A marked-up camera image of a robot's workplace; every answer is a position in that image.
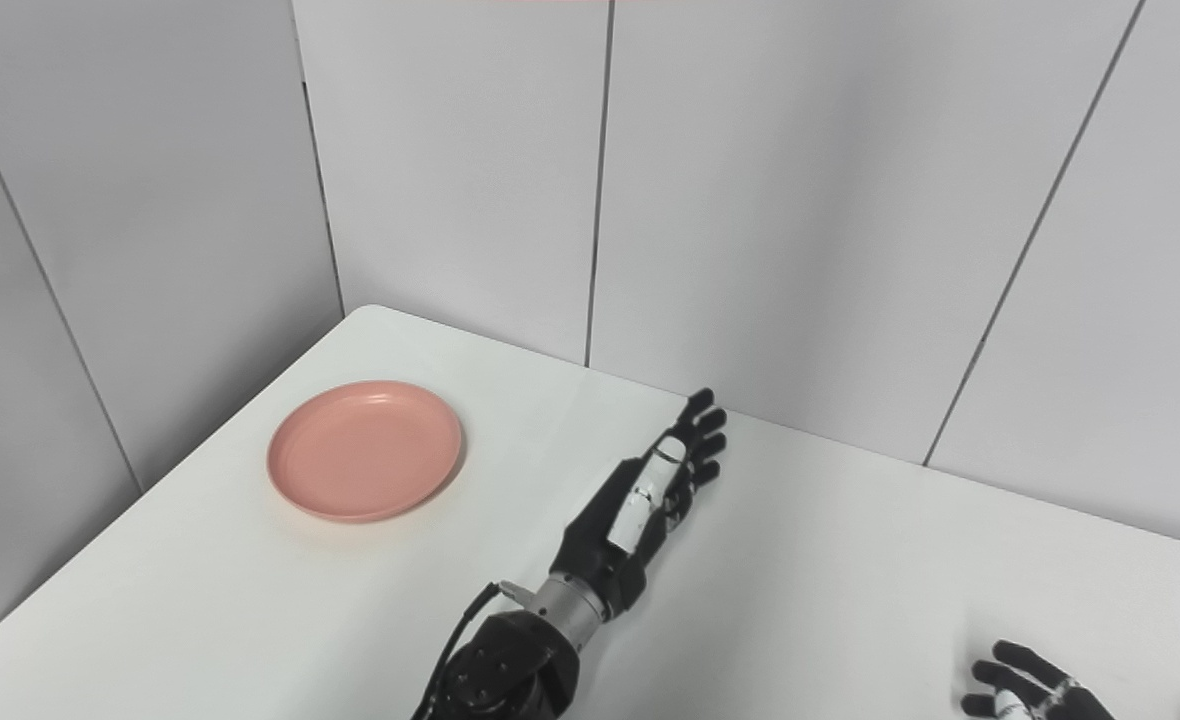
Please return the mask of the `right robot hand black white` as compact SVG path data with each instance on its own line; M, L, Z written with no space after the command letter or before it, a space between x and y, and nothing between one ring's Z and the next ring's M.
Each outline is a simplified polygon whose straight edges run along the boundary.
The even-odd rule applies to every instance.
M971 676L986 693L961 698L970 719L1112 719L1096 694L1032 648L996 641L991 660L971 665Z

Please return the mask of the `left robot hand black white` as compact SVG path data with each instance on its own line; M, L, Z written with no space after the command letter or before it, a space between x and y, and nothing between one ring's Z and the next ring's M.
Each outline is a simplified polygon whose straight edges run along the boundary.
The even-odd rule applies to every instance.
M564 529L550 572L594 594L608 623L648 587L648 567L691 512L701 489L721 477L728 414L713 390L686 406L640 456L627 457Z

